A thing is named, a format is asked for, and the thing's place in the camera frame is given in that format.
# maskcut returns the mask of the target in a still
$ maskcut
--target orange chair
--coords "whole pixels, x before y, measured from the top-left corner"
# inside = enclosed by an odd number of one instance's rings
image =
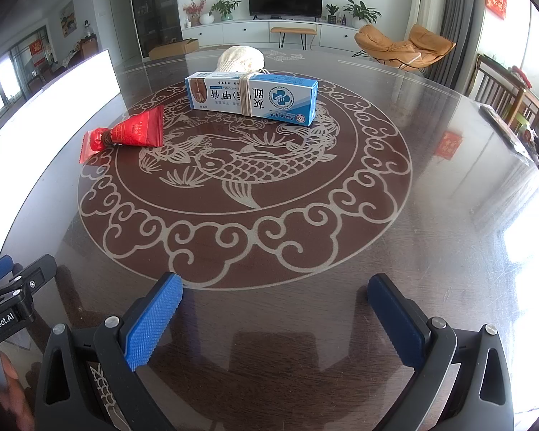
[[[415,71],[441,60],[455,47],[455,43],[414,24],[406,41],[393,42],[371,24],[363,26],[355,41],[361,51],[354,54],[369,55],[387,66],[404,71]]]

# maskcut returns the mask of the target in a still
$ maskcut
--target tan bench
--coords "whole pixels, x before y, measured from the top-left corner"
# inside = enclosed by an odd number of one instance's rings
[[[270,32],[279,34],[279,47],[283,48],[283,43],[286,41],[286,34],[299,34],[300,39],[302,40],[302,48],[306,50],[308,48],[308,34],[310,36],[316,36],[317,31],[310,27],[272,27]]]

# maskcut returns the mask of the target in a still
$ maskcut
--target cardboard box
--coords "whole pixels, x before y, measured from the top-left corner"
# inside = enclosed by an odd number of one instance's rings
[[[196,110],[241,114],[240,73],[198,72],[185,78]],[[253,116],[309,126],[315,117],[318,82],[304,77],[255,74],[249,79]]]
[[[166,57],[174,57],[176,55],[184,55],[192,53],[199,49],[198,39],[184,39],[179,42],[166,43],[158,45],[150,50],[150,60],[165,59]]]

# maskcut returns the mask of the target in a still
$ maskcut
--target round logo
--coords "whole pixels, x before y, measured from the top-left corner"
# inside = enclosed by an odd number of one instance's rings
[[[338,85],[319,82],[313,128],[193,110],[183,83],[130,113],[160,104],[163,147],[108,148],[78,184],[89,236],[141,276],[171,271],[188,288],[225,290],[294,281],[363,250],[404,205],[403,137]]]
[[[287,110],[294,105],[294,95],[287,87],[277,86],[270,90],[269,101],[280,110]]]

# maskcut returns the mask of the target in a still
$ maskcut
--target dining table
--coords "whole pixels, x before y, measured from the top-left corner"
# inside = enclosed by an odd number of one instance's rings
[[[528,429],[539,416],[535,164],[478,103],[418,73],[260,50],[271,73],[318,80],[309,128],[193,110],[184,79],[223,52],[200,50],[116,69],[118,96],[43,170],[1,247],[22,265],[49,253],[58,266],[34,296],[26,344],[0,346],[27,397],[54,325],[124,315],[174,272],[181,303],[136,373],[177,430],[373,429],[413,373],[367,302],[369,279],[385,273],[427,316],[495,325],[515,429]],[[159,105],[163,147],[78,163],[85,132]]]

